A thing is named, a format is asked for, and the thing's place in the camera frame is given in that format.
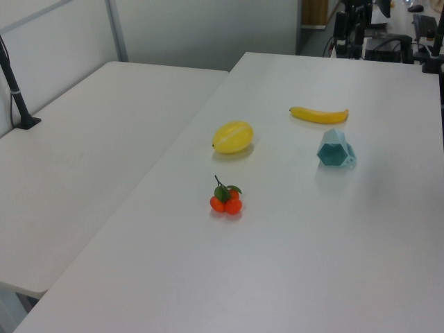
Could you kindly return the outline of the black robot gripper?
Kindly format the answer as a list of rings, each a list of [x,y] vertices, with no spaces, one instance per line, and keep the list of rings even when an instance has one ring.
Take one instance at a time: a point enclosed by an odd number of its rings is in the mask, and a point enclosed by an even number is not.
[[[347,35],[348,35],[348,13],[343,11],[337,12],[334,23],[334,32],[333,32],[333,37],[335,38],[336,56],[348,55],[348,41],[346,40]]]

